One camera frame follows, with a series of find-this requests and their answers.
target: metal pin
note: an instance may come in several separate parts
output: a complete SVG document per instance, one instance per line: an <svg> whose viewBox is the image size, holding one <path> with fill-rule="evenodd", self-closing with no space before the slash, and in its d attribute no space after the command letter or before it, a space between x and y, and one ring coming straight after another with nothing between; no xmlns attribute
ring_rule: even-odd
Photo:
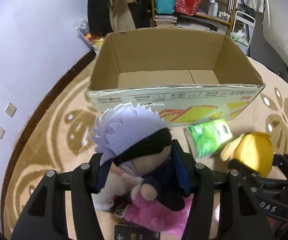
<svg viewBox="0 0 288 240"><path fill-rule="evenodd" d="M233 176L237 176L239 174L239 172L237 170L231 170L231 174Z"/></svg>
<svg viewBox="0 0 288 240"><path fill-rule="evenodd" d="M50 170L46 173L47 177L51 177L51 176L54 176L55 175L55 171L53 170Z"/></svg>
<svg viewBox="0 0 288 240"><path fill-rule="evenodd" d="M89 168L89 164L88 164L88 163L83 163L83 164L80 166L80 168L81 168L82 170L87 170L87 169Z"/></svg>
<svg viewBox="0 0 288 240"><path fill-rule="evenodd" d="M205 167L205 165L203 164L203 163L196 163L195 164L195 167L197 168L197 169L203 169L204 167Z"/></svg>

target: doll's face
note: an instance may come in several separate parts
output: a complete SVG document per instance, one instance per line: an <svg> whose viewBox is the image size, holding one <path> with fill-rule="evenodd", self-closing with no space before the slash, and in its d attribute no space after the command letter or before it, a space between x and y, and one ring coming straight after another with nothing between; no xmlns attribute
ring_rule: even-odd
<svg viewBox="0 0 288 240"><path fill-rule="evenodd" d="M137 176L143 176L155 170L163 162L170 158L172 146L166 146L157 154L142 156L131 160L131 163L136 171Z"/></svg>

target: white bottle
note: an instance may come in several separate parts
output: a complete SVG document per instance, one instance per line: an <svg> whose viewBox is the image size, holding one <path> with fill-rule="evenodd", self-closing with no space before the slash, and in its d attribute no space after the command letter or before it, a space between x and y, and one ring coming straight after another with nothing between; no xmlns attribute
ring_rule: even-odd
<svg viewBox="0 0 288 240"><path fill-rule="evenodd" d="M219 10L219 4L216 2L216 3L214 4L213 16L215 16L215 17L217 16L218 10Z"/></svg>
<svg viewBox="0 0 288 240"><path fill-rule="evenodd" d="M208 15L210 16L213 16L214 5L215 5L215 0L210 0L210 4L208 5Z"/></svg>

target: stack of papers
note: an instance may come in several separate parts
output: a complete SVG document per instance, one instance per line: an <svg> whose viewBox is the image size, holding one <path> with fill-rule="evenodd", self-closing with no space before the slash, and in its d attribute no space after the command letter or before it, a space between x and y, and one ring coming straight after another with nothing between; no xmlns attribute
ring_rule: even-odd
<svg viewBox="0 0 288 240"><path fill-rule="evenodd" d="M157 14L154 17L156 27L175 27L177 16Z"/></svg>

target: banana plush toy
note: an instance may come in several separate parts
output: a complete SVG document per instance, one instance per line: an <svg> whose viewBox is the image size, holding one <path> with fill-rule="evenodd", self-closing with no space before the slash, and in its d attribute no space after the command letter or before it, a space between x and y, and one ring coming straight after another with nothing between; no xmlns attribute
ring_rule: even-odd
<svg viewBox="0 0 288 240"><path fill-rule="evenodd" d="M242 134L225 146L220 158L223 161L237 159L266 177L272 168L273 146L266 133Z"/></svg>

